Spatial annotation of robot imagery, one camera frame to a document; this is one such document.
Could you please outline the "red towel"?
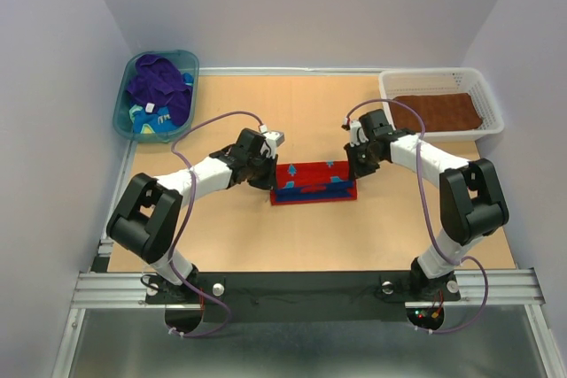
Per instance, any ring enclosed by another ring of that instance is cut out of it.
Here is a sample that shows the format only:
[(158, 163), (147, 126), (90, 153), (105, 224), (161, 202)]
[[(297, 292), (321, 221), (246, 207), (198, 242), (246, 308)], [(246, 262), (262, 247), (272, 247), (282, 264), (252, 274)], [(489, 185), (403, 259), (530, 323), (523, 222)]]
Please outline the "red towel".
[(357, 197), (347, 161), (277, 165), (276, 188), (270, 192), (272, 205), (353, 201)]

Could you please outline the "brown towel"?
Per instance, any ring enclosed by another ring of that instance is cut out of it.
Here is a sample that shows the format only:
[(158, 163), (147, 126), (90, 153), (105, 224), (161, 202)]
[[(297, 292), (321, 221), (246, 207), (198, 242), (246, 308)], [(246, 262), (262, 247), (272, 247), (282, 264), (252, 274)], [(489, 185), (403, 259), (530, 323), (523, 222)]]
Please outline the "brown towel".
[(396, 128), (407, 128), (414, 132), (421, 130), (415, 115), (399, 104), (405, 104), (415, 111), (429, 133), (475, 130), (483, 124), (468, 93), (397, 96), (394, 101), (396, 104), (390, 104), (390, 112)]

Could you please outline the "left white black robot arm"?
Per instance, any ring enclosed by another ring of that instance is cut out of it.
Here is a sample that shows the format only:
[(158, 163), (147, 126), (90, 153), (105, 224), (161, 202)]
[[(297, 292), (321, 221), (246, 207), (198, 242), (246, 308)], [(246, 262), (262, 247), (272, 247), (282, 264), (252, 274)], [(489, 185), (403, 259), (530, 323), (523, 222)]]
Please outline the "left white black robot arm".
[(172, 248), (182, 208), (216, 191), (247, 182), (261, 190), (276, 186), (277, 148), (284, 134), (245, 128), (235, 143), (215, 151), (194, 166), (162, 176), (139, 173), (128, 183), (106, 225), (106, 234), (136, 254), (167, 281), (176, 301), (191, 300), (197, 280), (194, 265)]

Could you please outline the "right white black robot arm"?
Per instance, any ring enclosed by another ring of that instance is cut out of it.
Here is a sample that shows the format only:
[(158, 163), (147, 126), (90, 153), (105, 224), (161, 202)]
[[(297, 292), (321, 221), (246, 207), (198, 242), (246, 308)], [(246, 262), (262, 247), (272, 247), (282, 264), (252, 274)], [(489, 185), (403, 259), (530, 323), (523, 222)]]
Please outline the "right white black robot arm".
[(424, 132), (393, 127), (383, 110), (354, 120), (345, 117), (349, 177), (356, 181), (373, 174), (383, 162), (416, 173), (417, 182), (430, 182), (439, 191), (441, 229), (431, 234), (431, 246), (415, 258), (408, 276), (410, 293), (427, 298), (462, 262), (469, 250), (509, 221), (509, 209), (493, 163), (445, 152), (424, 140)]

